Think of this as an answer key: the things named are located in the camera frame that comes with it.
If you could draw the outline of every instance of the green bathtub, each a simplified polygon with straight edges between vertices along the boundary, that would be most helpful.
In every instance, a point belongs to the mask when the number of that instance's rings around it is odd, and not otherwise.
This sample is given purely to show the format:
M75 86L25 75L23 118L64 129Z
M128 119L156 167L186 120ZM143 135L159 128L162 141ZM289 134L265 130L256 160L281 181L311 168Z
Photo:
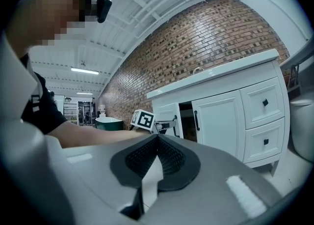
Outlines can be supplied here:
M105 131L120 131L123 130L123 121L114 117L98 117L95 127Z

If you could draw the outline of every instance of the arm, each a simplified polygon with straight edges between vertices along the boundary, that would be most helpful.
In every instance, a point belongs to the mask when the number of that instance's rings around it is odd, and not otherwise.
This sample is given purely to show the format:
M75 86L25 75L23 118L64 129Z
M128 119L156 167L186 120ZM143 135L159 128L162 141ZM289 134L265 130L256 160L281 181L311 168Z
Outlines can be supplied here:
M146 130L103 131L93 127L77 126L69 121L59 125L48 135L57 138L62 148L118 142L150 134Z

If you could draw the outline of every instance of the ceiling light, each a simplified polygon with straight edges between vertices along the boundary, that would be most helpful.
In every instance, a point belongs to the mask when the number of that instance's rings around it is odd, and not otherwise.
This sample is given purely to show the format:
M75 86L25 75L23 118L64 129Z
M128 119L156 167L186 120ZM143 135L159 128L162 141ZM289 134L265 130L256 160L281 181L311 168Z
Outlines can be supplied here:
M72 71L77 71L77 72L83 72L83 73L89 73L89 74L94 74L98 75L99 72L97 71L91 71L91 70L82 70L82 69L76 69L76 68L71 68Z
M90 93L90 92L77 92L77 94L93 95L93 94L92 94L92 93Z

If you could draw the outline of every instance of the vanity cabinet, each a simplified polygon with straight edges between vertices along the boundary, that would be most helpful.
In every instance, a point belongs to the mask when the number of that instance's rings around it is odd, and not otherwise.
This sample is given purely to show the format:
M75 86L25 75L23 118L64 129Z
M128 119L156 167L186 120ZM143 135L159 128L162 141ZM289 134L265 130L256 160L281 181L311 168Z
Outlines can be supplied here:
M274 175L287 150L290 119L278 56L276 50L265 51L149 92L156 120L174 119L167 135L187 139L192 132L194 141L249 167L274 162Z

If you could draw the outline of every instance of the red brick wall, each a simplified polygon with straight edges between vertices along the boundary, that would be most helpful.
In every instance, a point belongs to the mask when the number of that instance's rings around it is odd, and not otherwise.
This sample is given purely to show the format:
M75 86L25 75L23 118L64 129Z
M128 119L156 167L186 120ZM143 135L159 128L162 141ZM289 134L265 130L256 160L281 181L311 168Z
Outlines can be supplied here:
M198 66L208 69L273 48L279 62L288 57L278 35L253 9L238 0L207 0L147 37L114 74L100 101L107 116L123 120L127 129L134 110L152 112L148 92L190 76Z

